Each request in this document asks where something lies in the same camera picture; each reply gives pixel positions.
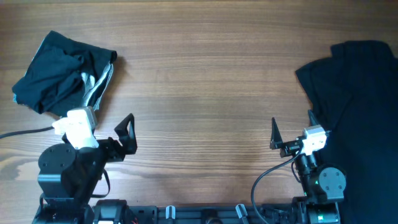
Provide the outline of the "dark t-shirt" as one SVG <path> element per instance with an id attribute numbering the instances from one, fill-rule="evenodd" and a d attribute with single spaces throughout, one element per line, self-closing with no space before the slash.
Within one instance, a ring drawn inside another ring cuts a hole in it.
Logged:
<path id="1" fill-rule="evenodd" d="M 67 52 L 45 45 L 25 75 L 12 87 L 15 101 L 42 114 L 65 116 L 80 107 L 85 91 L 93 86 L 93 62 L 88 51 Z"/>

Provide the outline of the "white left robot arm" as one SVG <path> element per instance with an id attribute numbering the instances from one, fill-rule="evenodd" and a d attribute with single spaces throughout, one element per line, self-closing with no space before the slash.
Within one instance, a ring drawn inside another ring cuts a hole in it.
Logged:
<path id="1" fill-rule="evenodd" d="M 108 200 L 94 193 L 105 165 L 135 154 L 134 116 L 128 114 L 114 129 L 119 139 L 102 139 L 98 147 L 75 149 L 67 139 L 39 157 L 38 183 L 42 189 L 34 223 L 136 223 L 124 200 Z"/>

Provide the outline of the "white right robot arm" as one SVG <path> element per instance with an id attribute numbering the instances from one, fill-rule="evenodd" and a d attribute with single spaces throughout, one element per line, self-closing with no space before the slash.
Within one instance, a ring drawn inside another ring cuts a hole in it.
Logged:
<path id="1" fill-rule="evenodd" d="M 272 118 L 271 149 L 281 157 L 293 157 L 304 196 L 290 204 L 263 205 L 263 214 L 272 223 L 341 223 L 338 203 L 345 199 L 346 174 L 333 164 L 326 164 L 318 152 L 326 146 L 330 134 L 308 111 L 310 126 L 293 141 L 283 141 L 276 120 Z"/>

